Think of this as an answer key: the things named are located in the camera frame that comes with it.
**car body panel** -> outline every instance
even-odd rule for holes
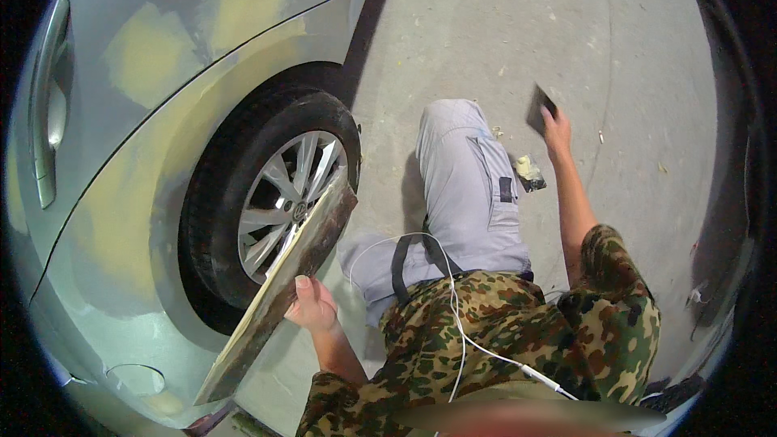
[[[142,121],[211,63],[325,1],[69,0],[68,55],[57,73],[68,117],[54,160],[56,197],[41,209],[28,147],[28,111],[47,12],[19,75],[8,139],[15,151],[6,161],[6,170],[15,163],[14,178],[6,176],[5,182],[9,218],[19,236],[13,250],[29,251],[25,245],[32,244],[38,262],[19,277],[23,299],[32,296],[89,182]]]
[[[30,304],[41,342],[75,376],[176,428],[222,404],[192,407],[228,338],[194,313],[180,279],[178,226],[189,180],[221,122],[258,85],[303,63],[343,63],[357,18],[350,12],[363,3],[329,0],[249,40],[173,94],[105,162],[72,210]],[[25,207],[37,203],[20,192]],[[16,219],[15,234],[29,224]],[[119,381],[110,370],[120,365],[161,374],[160,392],[133,390],[155,381]]]

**hand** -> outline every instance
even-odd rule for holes
[[[542,118],[545,120],[545,144],[548,146],[548,157],[554,164],[558,159],[572,156],[572,127],[569,119],[561,110],[556,110],[556,118],[553,118],[548,108],[540,107]]]
[[[328,332],[337,326],[337,304],[324,284],[316,278],[297,276],[295,286],[297,300],[284,317],[311,334]]]

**pants pocket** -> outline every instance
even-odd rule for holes
[[[490,196],[489,231],[518,231],[518,183],[501,143],[487,137],[473,139]]]

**gray work pants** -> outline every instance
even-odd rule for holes
[[[429,231],[461,270],[529,272],[529,248],[518,233],[518,184],[480,106],[469,100],[429,104],[421,116],[416,157]],[[362,233],[337,245],[343,273],[361,290],[367,323],[374,327],[395,299],[391,263],[396,242],[385,241],[359,255],[385,238]],[[432,263],[421,242],[410,245],[405,286],[443,276],[448,273]]]

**wooden sanding board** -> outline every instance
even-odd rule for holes
[[[216,358],[194,400],[195,405],[222,400],[237,390],[248,369],[297,298],[295,277],[313,277],[335,247],[357,200],[345,168],[318,200],[285,255],[267,273],[251,305]]]

